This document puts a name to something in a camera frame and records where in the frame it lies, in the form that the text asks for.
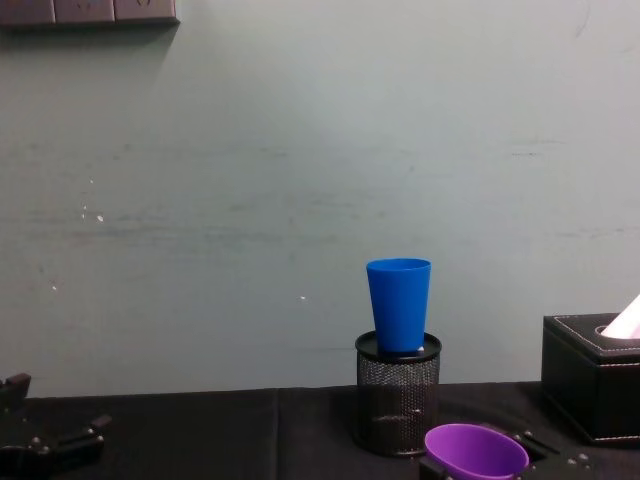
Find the white tissue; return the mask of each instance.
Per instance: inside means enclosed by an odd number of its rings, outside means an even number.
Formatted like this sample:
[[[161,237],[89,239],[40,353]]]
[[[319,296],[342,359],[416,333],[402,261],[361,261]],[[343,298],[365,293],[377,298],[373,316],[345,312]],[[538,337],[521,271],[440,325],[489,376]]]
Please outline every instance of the white tissue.
[[[602,331],[602,335],[609,338],[640,338],[640,295]]]

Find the black clamp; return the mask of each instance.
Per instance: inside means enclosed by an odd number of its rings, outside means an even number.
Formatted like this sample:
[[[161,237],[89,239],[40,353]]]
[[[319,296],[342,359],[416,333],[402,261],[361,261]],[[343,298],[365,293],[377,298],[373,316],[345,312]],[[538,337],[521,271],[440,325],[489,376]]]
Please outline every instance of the black clamp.
[[[0,478],[47,478],[98,461],[111,417],[68,435],[50,435],[22,415],[30,381],[20,374],[0,382]]]
[[[518,442],[529,454],[531,463],[522,472],[513,476],[514,480],[595,480],[596,475],[591,459],[578,450],[561,452],[548,442],[535,437],[529,430],[505,432],[494,425],[488,426]],[[433,459],[420,460],[420,480],[455,480],[447,469]]]

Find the black holder rim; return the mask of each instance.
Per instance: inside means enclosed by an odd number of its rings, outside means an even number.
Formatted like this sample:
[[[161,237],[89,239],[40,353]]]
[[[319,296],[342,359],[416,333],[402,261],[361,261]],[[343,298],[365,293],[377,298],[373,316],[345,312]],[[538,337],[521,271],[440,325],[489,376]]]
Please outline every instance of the black holder rim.
[[[356,350],[369,360],[383,363],[421,363],[433,360],[442,351],[442,343],[429,333],[424,334],[423,350],[417,352],[385,352],[378,347],[376,332],[360,335],[356,340]]]

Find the wall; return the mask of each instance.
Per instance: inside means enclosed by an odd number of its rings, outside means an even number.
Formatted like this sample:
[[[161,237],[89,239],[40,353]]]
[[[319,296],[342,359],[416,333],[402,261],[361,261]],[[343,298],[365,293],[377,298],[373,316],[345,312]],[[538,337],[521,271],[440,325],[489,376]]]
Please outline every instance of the wall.
[[[355,381],[364,264],[434,262],[445,382],[640,289],[640,5],[182,1],[0,39],[0,365],[35,395]]]

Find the blue plastic cup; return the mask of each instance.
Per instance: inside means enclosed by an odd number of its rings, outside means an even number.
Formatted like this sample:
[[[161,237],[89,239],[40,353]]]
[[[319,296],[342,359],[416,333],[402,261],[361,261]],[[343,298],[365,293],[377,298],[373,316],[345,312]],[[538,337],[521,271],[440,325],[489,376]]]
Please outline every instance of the blue plastic cup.
[[[378,347],[390,353],[423,346],[431,262],[390,258],[367,264]]]

